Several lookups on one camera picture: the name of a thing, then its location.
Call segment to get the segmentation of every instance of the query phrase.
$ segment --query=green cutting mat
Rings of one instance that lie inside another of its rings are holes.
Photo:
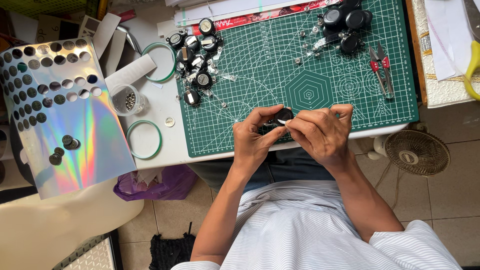
[[[353,132],[417,121],[401,0],[364,0],[362,8],[373,13],[373,20],[359,32],[367,45],[351,55],[335,49],[337,43],[320,50],[320,57],[307,55],[302,47],[307,43],[311,49],[323,38],[321,31],[314,35],[312,28],[317,14],[326,8],[220,31],[224,46],[216,68],[234,75],[235,81],[212,74],[216,83],[211,97],[203,95],[198,106],[180,101],[189,156],[233,151],[232,125],[243,121],[255,107],[279,103],[291,107],[294,114],[350,103],[354,107]],[[299,36],[302,30],[307,37]],[[368,45],[376,51],[377,41],[390,59],[392,100],[383,98],[370,69]],[[301,58],[302,64],[294,65],[295,58]],[[179,80],[181,97],[186,86],[191,85]],[[287,134],[279,142],[291,140]]]

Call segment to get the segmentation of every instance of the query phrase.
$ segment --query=white table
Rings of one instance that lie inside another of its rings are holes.
[[[129,29],[129,31],[137,39],[141,49],[144,49],[153,42],[160,42],[162,39],[157,35],[156,24],[170,20],[173,17],[174,9],[163,6],[164,2],[157,2],[152,5],[142,5],[135,8],[137,17],[128,20],[120,25]],[[152,77],[162,77],[168,74],[171,69],[172,59],[168,49],[158,48],[152,50],[149,55],[157,65],[157,69],[153,72]],[[131,61],[138,58],[139,55],[133,55],[131,59],[123,59]],[[171,76],[167,81],[162,82],[163,88],[159,89],[153,86],[146,78],[133,83],[142,94],[144,94],[149,102],[149,108],[145,113],[135,114],[129,117],[119,117],[123,130],[126,132],[128,127],[138,120],[149,120],[154,122],[162,134],[163,143],[159,153],[153,158],[142,160],[135,159],[135,163],[139,170],[163,167],[169,165],[177,165],[181,163],[190,163],[204,160],[214,160],[220,158],[232,157],[233,152],[220,153],[215,155],[207,155],[196,158],[188,156],[187,144],[185,140],[185,132],[183,129],[183,120],[180,111],[180,103],[175,99],[177,95],[177,83]],[[172,117],[175,120],[173,127],[165,126],[165,119]],[[408,124],[400,124],[364,131],[353,132],[349,139],[377,136],[389,134],[405,128]],[[270,151],[299,147],[296,142],[288,142],[274,145]]]

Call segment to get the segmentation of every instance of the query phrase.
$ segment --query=fan grille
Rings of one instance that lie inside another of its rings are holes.
[[[402,130],[385,141],[387,157],[399,168],[415,175],[435,175],[450,164],[445,144],[435,136],[417,130]]]

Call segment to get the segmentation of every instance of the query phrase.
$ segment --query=red-handled scissors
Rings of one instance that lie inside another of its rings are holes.
[[[388,59],[388,56],[385,56],[384,50],[382,49],[380,42],[378,42],[378,55],[375,54],[375,51],[370,45],[368,47],[370,50],[371,59],[370,67],[372,68],[372,71],[377,75],[380,87],[382,88],[382,91],[384,93],[384,98],[393,98],[395,95],[393,93],[392,81],[390,79],[390,60]],[[384,68],[385,78],[382,78],[382,76],[380,75],[379,63]]]

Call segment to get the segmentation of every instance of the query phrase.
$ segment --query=jeans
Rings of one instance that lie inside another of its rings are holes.
[[[207,185],[219,192],[232,166],[233,158],[208,160],[187,164]],[[264,162],[252,175],[243,192],[275,182],[288,180],[335,180],[303,148],[268,152]]]

